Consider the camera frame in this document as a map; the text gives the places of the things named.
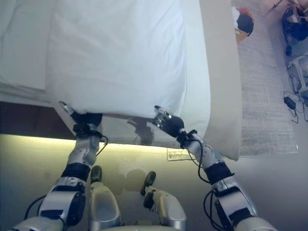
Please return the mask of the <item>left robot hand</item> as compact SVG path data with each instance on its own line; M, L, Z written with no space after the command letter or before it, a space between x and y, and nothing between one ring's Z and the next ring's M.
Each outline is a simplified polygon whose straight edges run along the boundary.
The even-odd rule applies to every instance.
M90 130L97 130L102 121L103 115L101 113L80 114L63 101L59 101L59 105L69 114L69 116L77 125L87 125L89 126Z

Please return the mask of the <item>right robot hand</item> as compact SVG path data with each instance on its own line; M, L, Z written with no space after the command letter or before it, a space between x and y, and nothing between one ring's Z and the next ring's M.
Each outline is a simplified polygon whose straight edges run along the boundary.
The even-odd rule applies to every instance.
M156 105L154 109L156 116L153 120L153 124L168 135L177 138L184 129L183 120L171 114L161 106Z

